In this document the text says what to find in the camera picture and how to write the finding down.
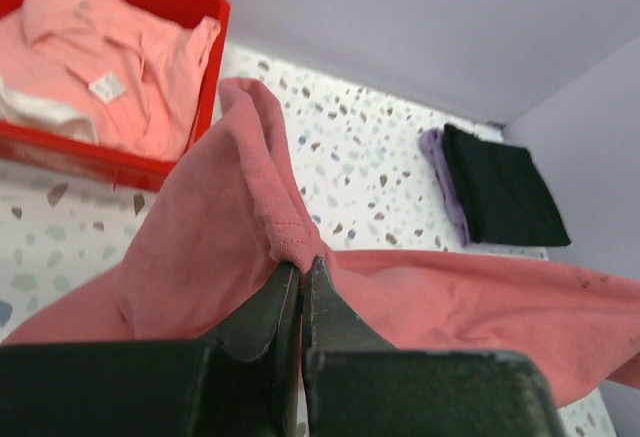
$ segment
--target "gray wall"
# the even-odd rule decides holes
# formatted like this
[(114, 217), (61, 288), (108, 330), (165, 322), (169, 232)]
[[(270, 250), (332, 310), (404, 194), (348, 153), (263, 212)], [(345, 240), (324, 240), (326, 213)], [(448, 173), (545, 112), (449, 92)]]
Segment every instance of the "gray wall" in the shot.
[[(506, 137), (533, 152), (573, 240), (550, 257), (640, 279), (640, 37), (510, 124)], [(638, 437), (640, 391), (601, 389), (620, 437)]]
[(510, 122), (640, 33), (640, 0), (231, 0), (234, 39)]

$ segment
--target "folded pink shirt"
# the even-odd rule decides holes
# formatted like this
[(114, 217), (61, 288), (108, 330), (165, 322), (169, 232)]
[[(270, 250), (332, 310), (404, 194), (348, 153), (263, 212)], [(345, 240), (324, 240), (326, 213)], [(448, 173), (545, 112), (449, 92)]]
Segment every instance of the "folded pink shirt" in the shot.
[(0, 21), (0, 76), (89, 116), (100, 145), (177, 160), (219, 32), (213, 18), (185, 30), (123, 0), (24, 0)]
[(528, 355), (557, 405), (603, 379), (640, 388), (640, 282), (565, 264), (427, 251), (333, 252), (291, 170), (277, 99), (219, 85), (222, 119), (178, 162), (124, 259), (6, 343), (194, 338), (278, 262), (327, 259), (342, 298), (400, 349)]

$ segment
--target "purple cloth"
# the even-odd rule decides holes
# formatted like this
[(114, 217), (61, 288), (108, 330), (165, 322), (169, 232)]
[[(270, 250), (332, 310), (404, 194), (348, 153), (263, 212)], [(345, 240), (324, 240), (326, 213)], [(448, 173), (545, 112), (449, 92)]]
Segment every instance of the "purple cloth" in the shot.
[(444, 158), (442, 150), (443, 136), (444, 131), (441, 129), (427, 130), (420, 136), (420, 150), (436, 171), (444, 196), (444, 209), (447, 217), (449, 217), (453, 227), (456, 229), (462, 245), (467, 245), (471, 242), (469, 226), (467, 225), (467, 217), (464, 215), (464, 210), (458, 200), (456, 188), (453, 185), (453, 179), (447, 166), (447, 160)]

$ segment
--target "pink shirt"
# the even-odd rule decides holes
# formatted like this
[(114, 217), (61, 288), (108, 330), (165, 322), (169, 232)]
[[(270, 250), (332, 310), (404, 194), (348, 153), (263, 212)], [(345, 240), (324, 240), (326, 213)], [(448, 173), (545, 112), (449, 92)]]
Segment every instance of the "pink shirt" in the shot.
[[(90, 116), (100, 145), (177, 160), (219, 32), (213, 18), (185, 30), (123, 0), (24, 0), (0, 21), (0, 76)], [(105, 75), (124, 93), (89, 90)]]

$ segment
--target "patterned tablecloth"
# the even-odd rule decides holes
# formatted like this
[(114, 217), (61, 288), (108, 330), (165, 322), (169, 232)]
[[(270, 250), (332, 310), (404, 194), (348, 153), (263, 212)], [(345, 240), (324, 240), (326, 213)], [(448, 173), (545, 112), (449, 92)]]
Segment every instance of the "patterned tablecloth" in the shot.
[[(417, 147), (454, 122), (497, 129), (227, 44), (222, 76), (262, 80), (280, 99), (305, 204), (334, 249), (404, 248), (544, 259), (544, 249), (463, 249)], [(38, 309), (117, 263), (154, 194), (0, 160), (0, 340)], [(613, 436), (599, 391), (560, 410), (568, 435)], [(300, 409), (299, 434), (306, 415)]]

